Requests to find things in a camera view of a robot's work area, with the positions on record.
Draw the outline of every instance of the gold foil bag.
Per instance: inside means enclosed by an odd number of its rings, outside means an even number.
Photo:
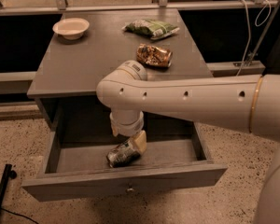
[[[137,50],[137,61],[157,67],[169,67],[173,53],[168,49],[140,44]]]

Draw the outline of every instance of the cable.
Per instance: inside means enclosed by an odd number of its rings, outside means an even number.
[[[270,3],[269,0],[264,0],[264,1],[266,1],[267,4],[262,8],[262,10],[259,12],[258,16],[255,18],[254,24],[255,24],[255,26],[257,26],[257,27],[260,27],[264,22],[266,22],[266,21],[269,19],[270,15],[271,15],[271,11],[272,11],[271,3]],[[260,14],[263,12],[263,10],[264,10],[268,5],[269,5],[269,8],[270,8],[270,9],[269,9],[269,12],[268,12],[267,17],[263,20],[263,22],[258,23],[258,19],[259,19]]]
[[[250,41],[251,41],[251,27],[250,27],[250,18],[249,18],[248,6],[247,6],[245,0],[240,0],[240,1],[245,5],[246,24],[247,24],[247,27],[248,27],[248,41],[245,45],[245,52],[244,52],[244,55],[243,55],[243,58],[242,58],[242,61],[241,61],[241,66],[240,66],[238,72],[236,73],[236,76],[239,76],[241,71],[242,71],[242,68],[243,68],[244,63],[245,63],[245,55],[246,55],[246,52],[249,48]]]
[[[10,214],[12,214],[12,215],[19,216],[19,217],[24,217],[24,218],[26,218],[26,219],[28,219],[28,220],[34,222],[35,224],[39,224],[37,221],[35,221],[35,220],[33,220],[33,219],[31,219],[31,218],[25,216],[25,215],[22,215],[22,214],[19,214],[19,213],[15,213],[15,212],[11,212],[11,211],[8,211],[8,210],[6,210],[6,209],[3,208],[3,207],[0,207],[0,209],[3,210],[3,211],[5,211],[5,212],[8,212],[8,213],[10,213]]]

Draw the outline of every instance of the gray tabletop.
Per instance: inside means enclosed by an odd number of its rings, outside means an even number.
[[[104,76],[123,62],[136,59],[136,50],[141,43],[173,52],[170,68],[147,68],[148,80],[212,76],[176,9],[65,13],[62,19],[74,17],[89,21],[89,29],[75,41],[53,36],[28,90],[29,97],[94,95]],[[159,41],[121,30],[126,24],[143,18],[167,21],[180,30],[177,35]]]

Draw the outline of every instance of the desk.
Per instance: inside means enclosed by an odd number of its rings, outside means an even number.
[[[212,163],[199,129],[184,120],[147,114],[145,155],[117,169],[109,168],[105,159],[106,153],[126,137],[112,136],[110,111],[97,100],[96,86],[120,64],[135,60],[141,43],[173,52],[171,67],[148,68],[148,80],[211,76],[178,11],[63,15],[71,17],[88,20],[90,28],[77,41],[56,35],[52,38],[28,91],[50,126],[51,139],[39,176],[25,180],[23,187],[39,201],[48,201],[214,185],[226,167]],[[122,32],[124,25],[142,18],[170,22],[180,31],[155,42]]]

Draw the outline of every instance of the terrazzo floor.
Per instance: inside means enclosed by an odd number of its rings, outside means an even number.
[[[3,207],[42,224],[252,223],[278,144],[208,125],[202,134],[214,162],[228,166],[213,187],[40,203],[21,183],[40,168],[49,143],[47,124],[36,105],[0,107],[0,180],[6,163],[18,174],[8,181]],[[0,223],[33,222],[1,211]]]

